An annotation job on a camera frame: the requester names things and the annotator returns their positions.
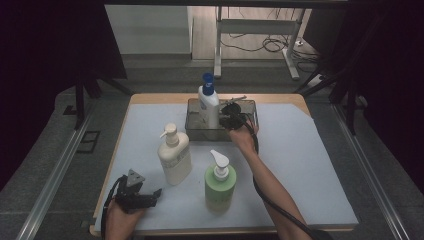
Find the black device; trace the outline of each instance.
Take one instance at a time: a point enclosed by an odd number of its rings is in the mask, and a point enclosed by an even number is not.
[[[137,209],[156,206],[157,200],[162,193],[162,188],[155,191],[153,194],[142,195],[139,193],[139,191],[145,180],[146,179],[143,176],[136,173],[132,169],[128,171],[128,176],[123,175],[122,177],[118,178],[118,180],[116,180],[112,189],[109,191],[109,195],[105,201],[105,204],[103,205],[101,225],[102,238],[105,238],[107,210],[110,202],[112,201],[116,186],[118,186],[118,189],[115,195],[115,201],[124,212],[131,213]]]
[[[219,118],[219,124],[225,129],[239,129],[246,122],[245,114],[241,113],[241,107],[235,102],[229,103],[221,109],[223,114]]]

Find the metal rail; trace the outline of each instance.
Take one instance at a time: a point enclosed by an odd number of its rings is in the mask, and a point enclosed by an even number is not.
[[[380,209],[384,217],[386,218],[387,224],[389,225],[393,236],[397,240],[409,240],[409,236],[405,228],[403,227],[402,220],[400,219],[396,209],[393,207],[392,202],[390,201],[389,197],[381,186],[380,181],[378,180],[377,175],[375,174],[370,162],[368,161],[367,156],[362,150],[358,139],[356,138],[356,136],[350,133],[348,127],[346,126],[345,116],[342,107],[340,105],[332,105],[332,107],[337,115],[338,122],[349,142],[349,145],[354,150],[355,157],[358,160],[359,166],[362,170],[365,180],[367,181],[375,200],[380,206]]]
[[[79,130],[74,130],[72,133],[72,136],[70,137],[59,160],[54,166],[49,178],[46,181],[46,184],[43,187],[43,190],[41,190],[40,195],[38,196],[16,239],[34,239],[35,234],[40,228],[47,210],[49,209],[57,189],[59,188],[60,183],[66,174],[66,170],[68,169],[69,164],[71,163],[71,160],[78,148],[78,144],[81,141],[88,124],[90,123],[96,106],[96,101],[94,101],[94,103],[89,102],[87,105],[87,116],[84,122],[81,124],[81,128]]]

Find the pump bottle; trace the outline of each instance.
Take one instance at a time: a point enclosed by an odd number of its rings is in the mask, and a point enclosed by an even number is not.
[[[166,181],[178,185],[191,172],[191,155],[188,136],[177,132],[174,123],[168,123],[160,136],[166,135],[166,141],[159,146],[158,156],[165,173]]]
[[[216,163],[209,166],[205,173],[206,206],[220,212],[231,205],[237,174],[226,156],[215,150],[211,150],[211,153]]]
[[[213,75],[203,74],[205,82],[199,87],[199,114],[208,129],[218,129],[219,127],[219,98],[213,86]]]

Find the white bottle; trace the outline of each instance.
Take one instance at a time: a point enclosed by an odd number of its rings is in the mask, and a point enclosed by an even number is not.
[[[177,132],[174,123],[168,123],[160,136],[166,135],[166,141],[159,146],[158,156],[165,173],[166,181],[178,185],[191,172],[191,155],[188,136]]]
[[[203,74],[204,85],[199,87],[199,114],[203,119],[206,128],[219,128],[219,98],[213,86],[213,75],[211,73]]]

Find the table leg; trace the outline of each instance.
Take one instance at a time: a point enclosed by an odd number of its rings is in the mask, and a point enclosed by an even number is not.
[[[215,78],[221,78],[221,22],[222,7],[218,7],[218,17],[216,20],[216,46],[215,46],[215,61],[213,75]]]
[[[294,30],[290,37],[289,46],[287,47],[287,49],[283,49],[284,60],[286,60],[286,64],[287,64],[287,67],[289,68],[290,75],[292,76],[292,79],[295,81],[299,80],[300,77],[291,56],[293,54],[294,43],[296,42],[300,27],[302,26],[302,20],[304,15],[305,15],[305,9],[302,9],[302,11],[300,12],[299,16],[296,19]]]

